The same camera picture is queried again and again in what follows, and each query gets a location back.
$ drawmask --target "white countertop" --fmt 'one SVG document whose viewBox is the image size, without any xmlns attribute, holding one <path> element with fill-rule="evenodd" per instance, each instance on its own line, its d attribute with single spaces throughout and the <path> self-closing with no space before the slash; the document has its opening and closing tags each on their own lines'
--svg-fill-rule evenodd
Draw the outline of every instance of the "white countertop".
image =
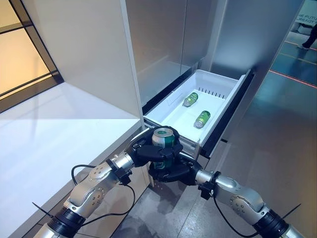
<svg viewBox="0 0 317 238">
<path fill-rule="evenodd" d="M 18 228 L 14 236 L 22 235 L 43 216 L 32 202 L 51 209 L 71 190 L 56 195 L 71 184 L 73 166 L 101 153 L 105 159 L 140 126 L 139 118 L 67 83 L 1 113 L 0 237 Z"/>
</svg>

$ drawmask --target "refrigerator drawer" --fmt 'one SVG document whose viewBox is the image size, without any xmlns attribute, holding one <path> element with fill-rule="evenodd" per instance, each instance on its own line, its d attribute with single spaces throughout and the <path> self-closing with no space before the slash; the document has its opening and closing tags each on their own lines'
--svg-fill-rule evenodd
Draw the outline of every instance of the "refrigerator drawer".
<svg viewBox="0 0 317 238">
<path fill-rule="evenodd" d="M 196 70 L 144 116 L 145 123 L 149 126 L 168 125 L 175 128 L 182 136 L 184 151 L 196 158 L 206 142 L 212 145 L 215 139 L 215 143 L 219 140 L 253 78 L 251 74 L 249 70 L 236 80 Z M 198 94 L 198 100 L 190 107 L 183 106 L 184 99 L 192 92 Z M 195 120 L 202 111 L 210 112 L 211 117 L 203 128 L 196 128 Z M 205 148 L 205 156 L 209 155 L 206 154 L 209 150 Z"/>
</svg>

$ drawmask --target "window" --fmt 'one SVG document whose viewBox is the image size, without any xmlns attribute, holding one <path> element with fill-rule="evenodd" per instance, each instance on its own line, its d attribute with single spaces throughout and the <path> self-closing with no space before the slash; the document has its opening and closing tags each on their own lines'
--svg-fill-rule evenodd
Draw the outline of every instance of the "window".
<svg viewBox="0 0 317 238">
<path fill-rule="evenodd" d="M 0 0 L 0 113 L 62 82 L 22 0 Z"/>
</svg>

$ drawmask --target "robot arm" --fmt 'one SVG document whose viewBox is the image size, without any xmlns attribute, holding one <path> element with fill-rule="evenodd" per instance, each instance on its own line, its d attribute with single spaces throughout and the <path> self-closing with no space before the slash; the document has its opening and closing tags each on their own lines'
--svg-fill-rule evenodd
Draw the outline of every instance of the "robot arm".
<svg viewBox="0 0 317 238">
<path fill-rule="evenodd" d="M 236 180 L 222 176 L 220 172 L 200 170 L 196 175 L 202 197 L 214 196 L 221 203 L 231 207 L 237 215 L 264 238 L 303 238 L 292 225 L 287 224 L 270 209 L 261 196 L 249 187 L 241 186 Z"/>
<path fill-rule="evenodd" d="M 170 158 L 174 161 L 173 165 L 163 170 L 154 169 L 151 163 L 149 173 L 154 179 L 161 182 L 179 180 L 186 185 L 198 185 L 204 199 L 208 200 L 213 196 L 228 205 L 264 238 L 303 238 L 295 228 L 268 208 L 256 191 L 241 186 L 220 172 L 203 170 L 197 161 L 182 153 L 179 134 L 169 128 L 175 136 L 173 147 L 153 146 L 154 129 L 149 129 L 137 135 L 125 152 L 93 168 L 89 175 L 75 186 L 60 212 L 39 230 L 35 238 L 74 237 L 108 191 L 119 181 L 122 184 L 130 182 L 131 168 Z"/>
</svg>

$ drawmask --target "green can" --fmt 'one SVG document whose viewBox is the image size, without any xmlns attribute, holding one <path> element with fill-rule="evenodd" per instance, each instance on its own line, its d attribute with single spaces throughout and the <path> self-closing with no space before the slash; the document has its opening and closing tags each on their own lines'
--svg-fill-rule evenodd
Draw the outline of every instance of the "green can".
<svg viewBox="0 0 317 238">
<path fill-rule="evenodd" d="M 198 99 L 197 93 L 191 93 L 187 98 L 185 98 L 183 102 L 183 106 L 190 107 L 193 105 Z"/>
<path fill-rule="evenodd" d="M 204 125 L 206 125 L 209 118 L 210 118 L 210 112 L 202 111 L 202 113 L 200 113 L 199 117 L 197 117 L 197 119 L 195 121 L 195 127 L 197 127 L 197 128 L 204 127 Z"/>
<path fill-rule="evenodd" d="M 174 145 L 175 136 L 173 130 L 169 128 L 159 128 L 156 129 L 152 136 L 152 144 L 162 148 L 172 147 Z M 154 168 L 156 170 L 162 170 L 164 168 L 169 168 L 173 164 L 173 160 L 166 160 L 163 162 L 154 162 Z"/>
</svg>

